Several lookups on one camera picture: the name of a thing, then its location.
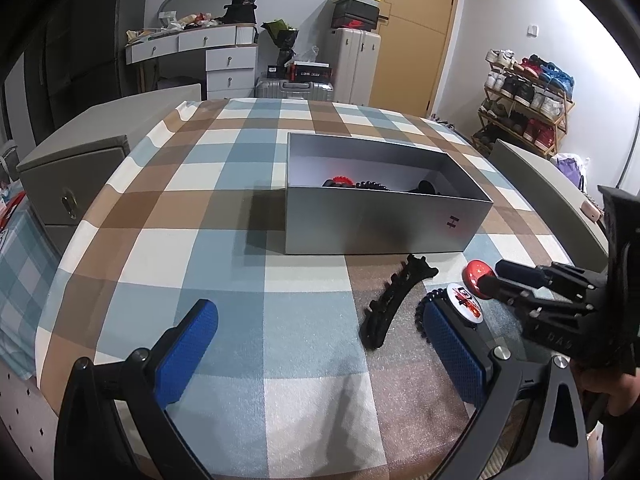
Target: gray box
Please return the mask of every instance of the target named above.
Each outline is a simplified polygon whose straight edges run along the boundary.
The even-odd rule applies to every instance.
[[[321,187],[334,176],[390,191]],[[429,180],[441,195],[408,193]],[[447,153],[402,144],[289,133],[287,254],[463,251],[493,202]]]

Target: red strap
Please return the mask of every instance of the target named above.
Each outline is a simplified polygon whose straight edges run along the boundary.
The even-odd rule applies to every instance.
[[[9,223],[9,218],[14,214],[15,208],[18,207],[18,204],[22,202],[22,199],[26,196],[27,194],[24,191],[21,191],[9,200],[9,203],[6,205],[6,209],[4,210],[4,214],[2,215],[2,218],[0,218],[0,231],[2,231],[2,229],[4,229]]]

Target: door handle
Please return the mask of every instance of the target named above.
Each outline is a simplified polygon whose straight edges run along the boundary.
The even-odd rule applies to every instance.
[[[72,220],[75,220],[78,217],[76,211],[78,210],[78,203],[76,202],[76,197],[70,189],[63,189],[63,195],[60,197],[60,201],[64,206],[66,213],[70,216]]]

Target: white sneaker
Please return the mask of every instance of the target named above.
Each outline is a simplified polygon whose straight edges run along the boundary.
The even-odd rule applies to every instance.
[[[531,101],[531,108],[534,110],[540,110],[543,102],[545,102],[545,95],[543,93],[536,92],[536,95],[534,95],[533,100]]]
[[[504,80],[507,79],[507,76],[505,76],[504,74],[498,74],[495,77],[495,85],[494,85],[494,91],[495,92],[499,92],[500,90],[502,90],[502,87],[504,86]]]
[[[551,97],[545,97],[544,102],[540,106],[540,113],[547,119],[555,121],[562,113],[562,105]]]
[[[513,63],[515,63],[515,54],[513,50],[501,50],[500,54],[498,54],[498,61],[496,62],[498,65],[502,65],[505,68],[513,68]]]
[[[486,57],[485,59],[489,62],[489,63],[496,63],[498,61],[498,56],[500,55],[500,51],[499,50],[490,50],[489,52],[486,53]]]
[[[491,72],[486,78],[486,82],[484,83],[484,86],[487,87],[489,90],[493,90],[495,85],[495,79],[497,76],[498,76],[497,72]]]

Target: door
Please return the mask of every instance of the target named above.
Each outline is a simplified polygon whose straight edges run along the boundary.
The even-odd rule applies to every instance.
[[[369,105],[424,116],[440,75],[454,0],[382,0]]]

